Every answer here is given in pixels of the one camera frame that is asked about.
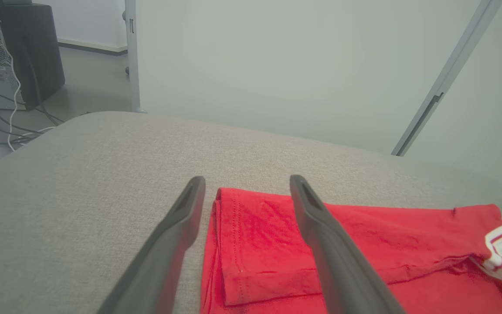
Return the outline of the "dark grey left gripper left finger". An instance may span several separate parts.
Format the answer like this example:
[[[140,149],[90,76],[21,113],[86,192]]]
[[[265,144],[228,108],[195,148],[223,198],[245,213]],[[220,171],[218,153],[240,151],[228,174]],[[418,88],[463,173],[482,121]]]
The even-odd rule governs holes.
[[[205,178],[192,177],[100,306],[100,314],[171,314],[203,212]]]

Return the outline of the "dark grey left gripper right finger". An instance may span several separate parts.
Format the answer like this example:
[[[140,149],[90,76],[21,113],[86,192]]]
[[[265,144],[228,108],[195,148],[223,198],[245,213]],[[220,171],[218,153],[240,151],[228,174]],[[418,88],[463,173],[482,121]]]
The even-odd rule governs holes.
[[[312,250],[329,314],[402,314],[404,310],[303,176],[291,175],[295,219]]]

